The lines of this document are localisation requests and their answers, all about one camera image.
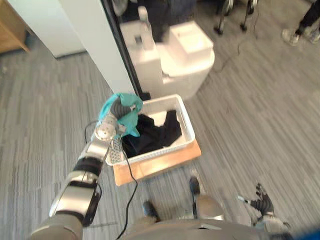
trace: gray carpet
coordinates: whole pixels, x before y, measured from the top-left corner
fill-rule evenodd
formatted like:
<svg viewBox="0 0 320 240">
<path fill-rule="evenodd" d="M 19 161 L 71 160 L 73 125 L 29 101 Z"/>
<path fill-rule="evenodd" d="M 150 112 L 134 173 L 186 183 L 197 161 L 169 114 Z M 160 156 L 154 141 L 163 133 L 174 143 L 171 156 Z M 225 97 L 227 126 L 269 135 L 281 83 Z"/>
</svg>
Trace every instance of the gray carpet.
<svg viewBox="0 0 320 240">
<path fill-rule="evenodd" d="M 255 31 L 242 34 L 245 6 L 213 33 L 215 8 L 199 2 L 196 21 L 213 39 L 216 62 L 202 87 L 185 102 L 202 156 L 142 181 L 129 210 L 129 226 L 150 199 L 163 220 L 191 210 L 189 178 L 223 204 L 226 219 L 250 224 L 237 194 L 255 197 L 261 182 L 276 214 L 307 232 L 320 223 L 320 45 L 286 45 L 308 9 L 303 0 L 263 0 Z M 238 56 L 237 46 L 240 43 Z M 0 55 L 0 233 L 24 239 L 49 212 L 62 181 L 84 147 L 83 130 L 112 94 L 86 53 L 54 59 L 35 37 L 31 53 Z M 229 58 L 223 70 L 223 63 Z M 84 239 L 115 239 L 124 224 L 134 184 L 115 186 L 107 165 L 94 225 Z"/>
</svg>

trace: wooden cabinet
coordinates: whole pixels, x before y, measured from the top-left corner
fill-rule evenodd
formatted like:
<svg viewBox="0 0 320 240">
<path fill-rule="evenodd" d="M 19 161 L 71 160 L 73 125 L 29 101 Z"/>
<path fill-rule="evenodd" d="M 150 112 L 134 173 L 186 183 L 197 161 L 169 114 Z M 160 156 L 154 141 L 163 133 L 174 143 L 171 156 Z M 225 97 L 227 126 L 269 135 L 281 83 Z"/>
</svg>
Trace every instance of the wooden cabinet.
<svg viewBox="0 0 320 240">
<path fill-rule="evenodd" d="M 27 27 L 6 0 L 0 0 L 0 53 L 24 49 Z"/>
</svg>

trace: wooden board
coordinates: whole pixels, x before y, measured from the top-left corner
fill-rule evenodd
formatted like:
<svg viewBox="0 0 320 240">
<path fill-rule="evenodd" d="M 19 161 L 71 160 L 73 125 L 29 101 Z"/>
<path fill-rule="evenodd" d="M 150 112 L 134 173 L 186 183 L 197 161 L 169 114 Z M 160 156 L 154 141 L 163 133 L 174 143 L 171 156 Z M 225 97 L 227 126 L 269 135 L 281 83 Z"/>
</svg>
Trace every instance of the wooden board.
<svg viewBox="0 0 320 240">
<path fill-rule="evenodd" d="M 26 25 L 6 0 L 0 0 L 0 53 L 23 48 L 25 45 Z"/>
<path fill-rule="evenodd" d="M 160 174 L 163 171 L 178 167 L 196 157 L 201 156 L 201 149 L 197 140 L 194 140 L 187 147 L 170 152 L 168 154 L 158 156 L 152 159 L 134 162 L 130 164 L 132 175 L 135 179 L 141 180 L 143 178 L 152 177 Z M 114 165 L 114 180 L 117 186 L 133 182 L 131 178 L 129 167 L 125 165 Z"/>
</svg>

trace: laundry basket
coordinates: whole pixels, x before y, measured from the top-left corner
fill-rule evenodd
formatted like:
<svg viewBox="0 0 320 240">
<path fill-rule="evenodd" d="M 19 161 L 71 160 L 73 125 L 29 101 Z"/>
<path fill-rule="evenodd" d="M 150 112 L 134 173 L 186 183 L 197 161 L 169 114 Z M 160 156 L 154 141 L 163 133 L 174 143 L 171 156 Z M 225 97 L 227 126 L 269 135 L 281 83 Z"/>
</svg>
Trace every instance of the laundry basket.
<svg viewBox="0 0 320 240">
<path fill-rule="evenodd" d="M 151 159 L 183 149 L 195 140 L 195 132 L 191 125 L 187 110 L 182 98 L 177 94 L 144 101 L 140 114 L 147 115 L 154 119 L 154 124 L 156 126 L 162 126 L 166 120 L 167 111 L 170 110 L 176 110 L 176 119 L 180 123 L 182 135 L 171 144 L 171 146 L 128 158 L 129 163 Z M 119 138 L 114 139 L 111 143 L 105 161 L 110 166 L 127 164 L 124 153 L 121 150 Z"/>
</svg>

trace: teal cloth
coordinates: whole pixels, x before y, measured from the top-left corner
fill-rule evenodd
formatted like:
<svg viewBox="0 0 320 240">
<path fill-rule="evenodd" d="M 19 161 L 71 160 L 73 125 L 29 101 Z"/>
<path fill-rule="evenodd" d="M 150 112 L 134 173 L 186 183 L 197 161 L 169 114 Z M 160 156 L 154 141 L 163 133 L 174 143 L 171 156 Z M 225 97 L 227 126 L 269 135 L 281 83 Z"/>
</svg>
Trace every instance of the teal cloth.
<svg viewBox="0 0 320 240">
<path fill-rule="evenodd" d="M 134 137 L 139 137 L 140 134 L 138 130 L 136 129 L 136 126 L 138 124 L 138 112 L 141 110 L 143 102 L 142 100 L 134 94 L 130 93 L 115 93 L 109 99 L 105 102 L 103 105 L 98 120 L 101 121 L 106 114 L 109 112 L 110 107 L 112 106 L 113 102 L 120 97 L 121 104 L 124 107 L 131 107 L 132 105 L 135 105 L 135 109 L 132 110 L 127 115 L 123 116 L 122 118 L 118 119 L 118 124 L 125 126 L 125 133 L 123 136 L 126 135 L 132 135 Z"/>
</svg>

